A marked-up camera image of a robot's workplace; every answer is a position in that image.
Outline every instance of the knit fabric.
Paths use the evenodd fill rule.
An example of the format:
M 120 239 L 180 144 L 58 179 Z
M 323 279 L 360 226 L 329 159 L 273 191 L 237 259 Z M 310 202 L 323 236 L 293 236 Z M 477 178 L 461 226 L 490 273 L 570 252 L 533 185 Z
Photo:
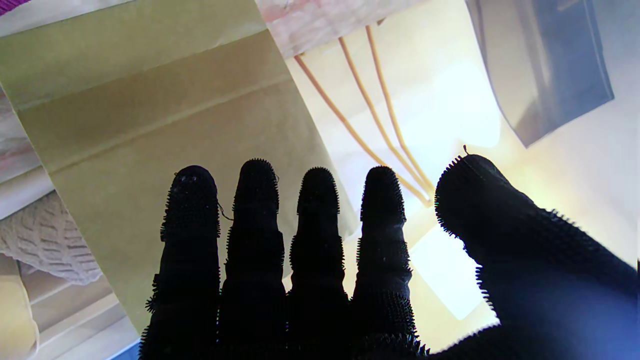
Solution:
M 72 284 L 102 274 L 56 192 L 0 221 L 0 253 Z
M 10 12 L 29 0 L 0 0 L 0 16 Z

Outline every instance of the cardboard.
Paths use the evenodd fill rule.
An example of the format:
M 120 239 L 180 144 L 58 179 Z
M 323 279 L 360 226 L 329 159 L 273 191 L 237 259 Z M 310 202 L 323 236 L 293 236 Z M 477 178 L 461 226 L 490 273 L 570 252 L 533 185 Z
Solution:
M 242 164 L 269 160 L 288 248 L 302 176 L 333 170 L 253 0 L 137 0 L 0 38 L 0 81 L 139 331 L 174 172 L 208 168 L 230 212 Z M 347 235 L 356 217 L 341 201 Z

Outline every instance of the white surface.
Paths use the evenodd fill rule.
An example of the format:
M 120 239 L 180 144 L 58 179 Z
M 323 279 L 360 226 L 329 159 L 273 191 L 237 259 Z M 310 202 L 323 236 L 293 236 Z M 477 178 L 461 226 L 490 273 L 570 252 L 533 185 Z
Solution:
M 405 140 L 432 182 L 438 181 L 453 157 L 463 154 L 463 143 L 474 144 L 469 147 L 471 153 L 490 158 L 511 183 L 537 205 L 558 209 L 617 256 L 635 266 L 640 255 L 637 223 L 640 204 L 637 178 L 640 46 L 636 35 L 640 31 L 640 3 L 637 0 L 594 0 L 594 4 L 616 98 L 561 127 L 529 149 L 524 148 L 504 119 L 499 119 L 499 126 L 491 123 L 490 127 L 482 126 L 481 122 L 492 121 L 491 117 L 479 117 L 479 122 L 471 123 L 475 129 L 487 131 L 478 139 L 480 141 L 470 138 L 477 135 L 473 131 L 466 133 L 465 129 L 456 129 L 456 126 L 466 127 L 474 121 L 466 118 L 458 122 L 456 114 L 472 113 L 473 106 L 480 100 L 465 102 L 464 98 L 468 99 L 474 92 L 466 88 L 468 81 L 456 80 L 455 74 L 447 75 L 447 69 L 473 66 L 484 71 L 464 0 L 430 0 L 389 17 L 373 30 Z M 378 113 L 383 121 L 387 121 L 387 131 L 392 133 L 366 34 L 359 30 L 345 39 Z M 339 44 L 334 42 L 308 51 L 303 59 L 365 141 L 411 181 L 401 165 L 393 161 L 390 151 L 385 150 Z M 337 167 L 346 195 L 358 209 L 366 173 L 375 163 L 349 136 L 298 65 L 294 61 L 287 64 Z M 459 101 L 453 101 L 452 97 L 443 101 L 442 97 L 449 95 L 438 93 L 442 90 L 442 86 L 438 88 L 438 79 L 440 83 L 444 82 L 445 92 L 453 93 L 458 89 L 464 96 Z M 475 81 L 472 88 L 483 88 L 483 82 Z M 405 189 L 403 195 L 408 216 L 405 238 L 412 247 L 431 229 L 435 219 L 433 210 L 424 209 Z M 442 249 L 431 251 L 435 254 L 453 252 L 448 255 L 451 259 L 464 255 L 462 249 L 452 251 L 450 246 L 453 245 L 443 243 Z M 344 247 L 347 268 L 344 285 L 349 293 L 353 291 L 355 281 L 355 239 L 345 241 Z M 413 273 L 410 283 L 412 306 L 420 338 L 432 352 L 495 321 L 495 314 L 486 302 L 480 302 L 464 319 L 456 318 L 448 308 L 450 305 L 443 300 L 449 296 L 442 295 L 443 291 L 436 289 L 439 285 L 436 283 L 434 287 L 434 281 L 430 280 L 439 276 L 446 279 L 448 275 L 443 274 L 443 270 L 438 270 L 438 274 L 431 274 L 433 270 L 421 270 L 416 259 L 412 260 L 418 270 Z M 467 269 L 465 279 L 472 274 L 472 269 Z
M 139 340 L 129 318 L 123 318 L 56 360 L 110 360 Z
M 0 88 L 0 184 L 37 167 L 40 160 L 9 99 Z
M 484 299 L 476 284 L 478 264 L 463 250 L 461 240 L 435 227 L 411 250 L 414 269 L 458 320 Z
M 0 37 L 131 0 L 31 0 L 0 17 Z
M 0 220 L 54 190 L 49 175 L 37 167 L 0 184 Z

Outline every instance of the fingertip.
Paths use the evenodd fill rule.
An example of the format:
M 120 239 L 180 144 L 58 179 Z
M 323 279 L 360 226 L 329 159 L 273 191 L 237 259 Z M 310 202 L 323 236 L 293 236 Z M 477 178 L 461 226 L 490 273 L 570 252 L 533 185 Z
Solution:
M 218 189 L 207 169 L 191 165 L 176 173 L 167 198 L 162 241 L 186 236 L 220 236 Z
M 312 168 L 302 179 L 298 197 L 298 214 L 340 212 L 338 190 L 331 172 L 323 167 Z
M 363 225 L 406 222 L 402 191 L 396 173 L 391 168 L 374 167 L 367 174 L 360 220 Z
M 264 159 L 251 159 L 240 169 L 234 199 L 234 214 L 259 206 L 264 211 L 278 213 L 278 179 L 271 164 Z

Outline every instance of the black glove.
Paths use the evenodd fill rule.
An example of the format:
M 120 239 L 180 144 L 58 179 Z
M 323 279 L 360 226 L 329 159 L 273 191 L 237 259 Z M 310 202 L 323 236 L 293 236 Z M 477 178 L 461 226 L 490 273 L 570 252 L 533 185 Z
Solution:
M 553 212 L 537 208 L 480 156 L 460 158 L 436 189 L 436 213 L 482 268 L 501 325 L 428 354 L 415 337 L 393 171 L 367 175 L 351 301 L 344 292 L 338 195 L 323 168 L 305 175 L 282 285 L 276 175 L 264 160 L 241 169 L 220 288 L 217 189 L 205 169 L 176 174 L 151 323 L 149 359 L 631 359 L 637 351 L 637 272 Z

